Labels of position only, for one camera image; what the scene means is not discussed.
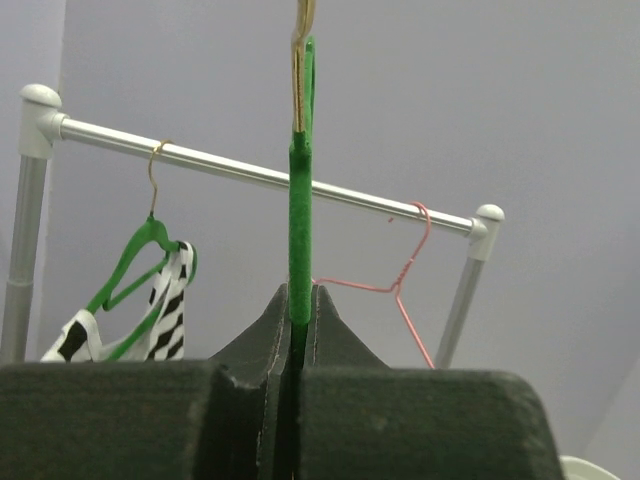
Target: gray wall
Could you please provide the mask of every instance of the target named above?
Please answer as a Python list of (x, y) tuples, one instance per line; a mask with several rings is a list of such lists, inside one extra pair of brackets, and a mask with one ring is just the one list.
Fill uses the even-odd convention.
[[(294, 2), (70, 1), (65, 110), (286, 170), (294, 15)], [(455, 366), (527, 378), (566, 454), (584, 451), (640, 353), (638, 25), (631, 0), (318, 2), (315, 178), (460, 215), (505, 208)], [(111, 273), (151, 194), (138, 159), (75, 144), (56, 157), (39, 353)], [(156, 172), (158, 217), (199, 249), (187, 347), (206, 357), (285, 279), (286, 195)], [(379, 284), (421, 234), (320, 202), (314, 228), (315, 275)], [(432, 351), (465, 251), (436, 232), (408, 277)], [(392, 298), (331, 292), (382, 359), (422, 365)], [(100, 318), (103, 340), (131, 328), (147, 295)]]
[(589, 460), (611, 469), (612, 473), (624, 479), (635, 478), (640, 471), (640, 458), (637, 455), (640, 445), (638, 399), (640, 357), (611, 402), (585, 451)]
[[(4, 311), (4, 286), (9, 275), (13, 216), (20, 172), (18, 92), (27, 83), (44, 83), (54, 88), (57, 86), (64, 6), (65, 0), (14, 0), (4, 1), (0, 8), (0, 312)], [(43, 230), (46, 229), (47, 223), (47, 204), (48, 195), (44, 201)], [(44, 233), (40, 237), (30, 340), (35, 338), (34, 332), (37, 332), (41, 301)], [(35, 347), (34, 342), (29, 343), (30, 353), (34, 351), (32, 347)]]

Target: silver clothing rail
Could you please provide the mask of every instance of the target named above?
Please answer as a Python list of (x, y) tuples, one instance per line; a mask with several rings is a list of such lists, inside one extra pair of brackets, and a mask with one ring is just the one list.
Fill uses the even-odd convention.
[[(69, 118), (60, 112), (62, 102), (58, 94), (44, 85), (27, 85), (20, 94), (23, 99), (19, 140), (22, 158), (0, 340), (0, 364), (20, 362), (25, 356), (44, 179), (55, 141), (71, 140), (144, 158), (148, 158), (159, 143), (158, 140)], [(289, 186), (286, 173), (174, 144), (166, 144), (157, 155), (157, 161), (266, 187), (286, 190)], [(326, 183), (313, 182), (313, 195), (406, 220), (426, 220), (414, 205)], [(451, 365), (482, 267), (489, 260), (504, 213), (495, 205), (483, 205), (471, 218), (432, 210), (429, 210), (429, 216), (434, 227), (465, 236), (470, 241), (467, 263), (436, 353), (436, 367), (447, 368)]]

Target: gold hanger hook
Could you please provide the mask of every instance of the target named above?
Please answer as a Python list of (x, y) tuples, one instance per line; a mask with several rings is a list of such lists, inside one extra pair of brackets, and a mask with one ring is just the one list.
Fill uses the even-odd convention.
[(291, 76), (293, 83), (293, 128), (304, 132), (304, 49), (313, 25), (316, 0), (298, 0), (296, 28), (291, 36)]
[(153, 187), (153, 198), (151, 199), (151, 213), (149, 215), (152, 217), (153, 217), (153, 212), (156, 209), (156, 199), (158, 198), (158, 184), (153, 178), (153, 171), (151, 167), (153, 166), (153, 158), (162, 151), (162, 147), (164, 147), (167, 143), (173, 143), (173, 142), (171, 140), (162, 140), (158, 145), (153, 147), (153, 150), (151, 151), (151, 156), (149, 157), (149, 167), (148, 167), (149, 181), (151, 182), (151, 186)]

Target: striped fabric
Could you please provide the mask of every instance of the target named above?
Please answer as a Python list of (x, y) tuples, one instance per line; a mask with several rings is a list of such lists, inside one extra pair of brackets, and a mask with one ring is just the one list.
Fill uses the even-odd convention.
[[(191, 244), (179, 243), (180, 250), (171, 253), (167, 265), (156, 275), (146, 312), (135, 327), (159, 310), (158, 319), (119, 360), (181, 360), (184, 357), (184, 291), (194, 268), (195, 251)], [(62, 328), (41, 362), (101, 362), (130, 335), (103, 345), (96, 319), (90, 312), (80, 310)]]

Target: metal rod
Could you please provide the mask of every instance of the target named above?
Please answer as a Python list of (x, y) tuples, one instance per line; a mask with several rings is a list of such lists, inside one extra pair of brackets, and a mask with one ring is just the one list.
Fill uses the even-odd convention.
[[(153, 148), (159, 143), (158, 140), (139, 137), (70, 118), (62, 121), (60, 135), (65, 140), (74, 140), (79, 143), (144, 158), (149, 158)], [(156, 161), (220, 177), (229, 177), (247, 183), (275, 187), (281, 190), (286, 190), (289, 187), (289, 175), (286, 173), (177, 145), (165, 145), (161, 154), (157, 156)], [(420, 209), (414, 205), (387, 200), (326, 183), (313, 182), (313, 195), (321, 199), (352, 205), (397, 218), (420, 222), (426, 220)], [(463, 236), (469, 235), (474, 228), (474, 222), (469, 218), (456, 217), (433, 210), (429, 210), (429, 216), (434, 226)]]
[(451, 312), (440, 339), (438, 352), (436, 353), (436, 368), (449, 368), (451, 366), (451, 360), (458, 346), (458, 340), (460, 340), (460, 335), (469, 313), (469, 306), (476, 292), (484, 264), (483, 260), (467, 258), (456, 295), (453, 298)]
[(22, 156), (0, 341), (0, 364), (21, 362), (25, 356), (46, 173), (46, 159)]

